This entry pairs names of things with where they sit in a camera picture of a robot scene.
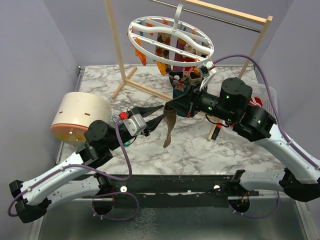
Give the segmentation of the plain tan sock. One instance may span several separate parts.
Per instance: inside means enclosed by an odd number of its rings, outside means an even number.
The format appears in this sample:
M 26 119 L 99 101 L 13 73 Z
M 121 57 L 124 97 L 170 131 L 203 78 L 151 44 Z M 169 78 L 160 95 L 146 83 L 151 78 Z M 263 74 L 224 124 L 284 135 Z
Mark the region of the plain tan sock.
M 163 120 L 167 125 L 167 134 L 163 143 L 163 148 L 167 148 L 171 144 L 171 133 L 177 121 L 177 111 L 166 104 L 164 106 L 163 113 L 165 114 L 165 118 Z

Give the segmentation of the white round clip hanger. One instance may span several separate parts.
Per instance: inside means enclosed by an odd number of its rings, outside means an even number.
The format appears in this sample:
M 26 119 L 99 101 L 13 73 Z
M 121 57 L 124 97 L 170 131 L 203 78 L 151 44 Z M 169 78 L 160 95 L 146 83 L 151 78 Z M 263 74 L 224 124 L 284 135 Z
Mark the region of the white round clip hanger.
M 134 48 L 137 48 L 146 56 L 146 61 L 159 61 L 171 66 L 191 67 L 193 63 L 205 63 L 212 57 L 215 47 L 212 40 L 199 28 L 181 20 L 184 6 L 179 4 L 176 7 L 173 17 L 164 16 L 142 16 L 133 20 L 128 27 L 127 36 Z M 170 45 L 157 41 L 158 33 L 171 35 Z M 141 46 L 135 42 L 140 39 Z M 206 58 L 190 54 L 184 50 L 189 44 L 198 53 L 206 54 Z M 169 59 L 156 55 L 156 47 L 169 50 Z M 183 57 L 198 58 L 196 62 L 184 62 Z

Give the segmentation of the red white striped sock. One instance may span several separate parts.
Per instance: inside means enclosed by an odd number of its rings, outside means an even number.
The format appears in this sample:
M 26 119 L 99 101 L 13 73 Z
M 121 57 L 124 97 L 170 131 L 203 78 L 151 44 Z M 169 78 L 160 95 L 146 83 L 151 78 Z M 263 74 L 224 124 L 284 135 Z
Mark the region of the red white striped sock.
M 263 102 L 261 101 L 261 99 L 259 97 L 252 97 L 250 99 L 249 104 L 251 106 L 256 106 L 256 107 L 262 107 L 263 106 Z

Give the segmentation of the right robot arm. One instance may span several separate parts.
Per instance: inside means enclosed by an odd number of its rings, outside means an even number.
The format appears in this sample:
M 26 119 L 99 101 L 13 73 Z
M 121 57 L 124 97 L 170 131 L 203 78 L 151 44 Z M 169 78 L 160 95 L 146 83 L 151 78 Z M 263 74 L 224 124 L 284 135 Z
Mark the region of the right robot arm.
M 286 140 L 280 124 L 264 108 L 250 105 L 253 89 L 237 77 L 222 82 L 219 96 L 198 85 L 166 103 L 183 117 L 192 118 L 198 112 L 228 123 L 239 136 L 263 147 L 285 168 L 280 171 L 250 172 L 238 170 L 229 189 L 240 196 L 253 190 L 283 192 L 294 200 L 309 202 L 320 196 L 319 161 L 308 161 L 311 155 L 300 146 Z

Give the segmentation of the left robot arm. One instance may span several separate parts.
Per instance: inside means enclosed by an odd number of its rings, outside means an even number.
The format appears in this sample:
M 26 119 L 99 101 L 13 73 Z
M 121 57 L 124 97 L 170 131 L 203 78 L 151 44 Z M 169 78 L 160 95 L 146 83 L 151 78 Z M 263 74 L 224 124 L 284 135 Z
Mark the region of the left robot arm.
M 103 198 L 117 195 L 131 196 L 130 192 L 114 191 L 110 181 L 127 182 L 133 171 L 125 143 L 138 135 L 149 136 L 166 117 L 163 113 L 152 120 L 144 118 L 163 108 L 134 107 L 121 112 L 115 125 L 110 119 L 96 119 L 84 133 L 84 143 L 66 160 L 45 173 L 28 181 L 14 180 L 9 184 L 13 197 L 7 214 L 31 223 L 43 217 L 54 207 L 83 197 Z M 112 151 L 121 148 L 128 168 L 128 175 L 118 177 L 98 168 L 113 158 Z

